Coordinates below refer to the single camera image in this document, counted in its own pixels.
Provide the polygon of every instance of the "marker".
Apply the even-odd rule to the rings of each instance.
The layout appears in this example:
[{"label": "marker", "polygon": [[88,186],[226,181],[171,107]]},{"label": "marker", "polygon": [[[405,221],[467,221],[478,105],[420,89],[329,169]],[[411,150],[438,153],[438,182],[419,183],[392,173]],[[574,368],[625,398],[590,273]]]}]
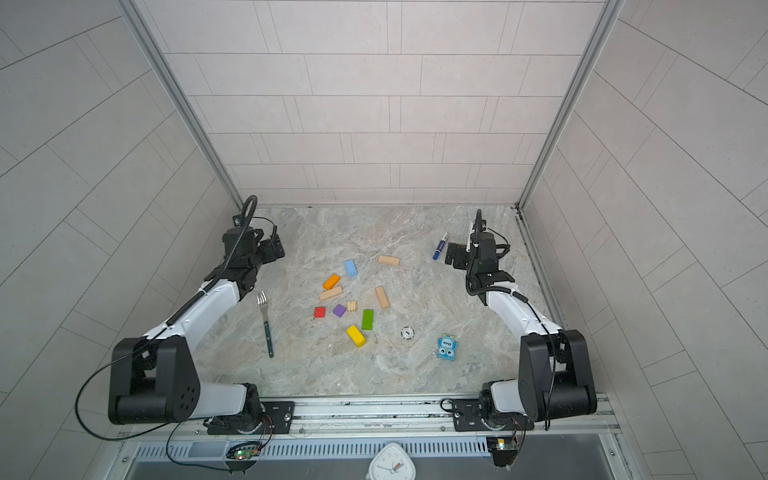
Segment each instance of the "marker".
[{"label": "marker", "polygon": [[445,234],[442,236],[442,240],[440,240],[440,243],[437,244],[437,250],[435,250],[435,254],[432,255],[433,260],[437,260],[437,257],[440,257],[440,252],[442,252],[442,249],[445,248],[445,242],[448,241],[448,232],[445,232]]}]

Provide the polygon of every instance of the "clock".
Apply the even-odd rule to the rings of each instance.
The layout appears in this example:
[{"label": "clock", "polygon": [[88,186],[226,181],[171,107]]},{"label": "clock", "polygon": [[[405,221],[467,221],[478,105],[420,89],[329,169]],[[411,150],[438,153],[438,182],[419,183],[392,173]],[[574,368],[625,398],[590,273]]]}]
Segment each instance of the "clock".
[{"label": "clock", "polygon": [[381,449],[368,467],[367,480],[413,480],[416,468],[402,447],[390,443]]}]

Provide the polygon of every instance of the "gray tile wall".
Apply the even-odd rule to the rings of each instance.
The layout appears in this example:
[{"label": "gray tile wall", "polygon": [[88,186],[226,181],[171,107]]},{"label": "gray tile wall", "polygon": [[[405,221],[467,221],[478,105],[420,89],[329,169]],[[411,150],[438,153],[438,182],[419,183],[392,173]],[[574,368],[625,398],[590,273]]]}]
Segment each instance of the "gray tile wall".
[{"label": "gray tile wall", "polygon": [[83,476],[80,385],[199,285],[233,209],[110,0],[0,3],[1,477]]},{"label": "gray tile wall", "polygon": [[262,204],[516,202],[602,8],[136,3]]},{"label": "gray tile wall", "polygon": [[645,478],[768,475],[766,30],[627,0],[525,210]]}]

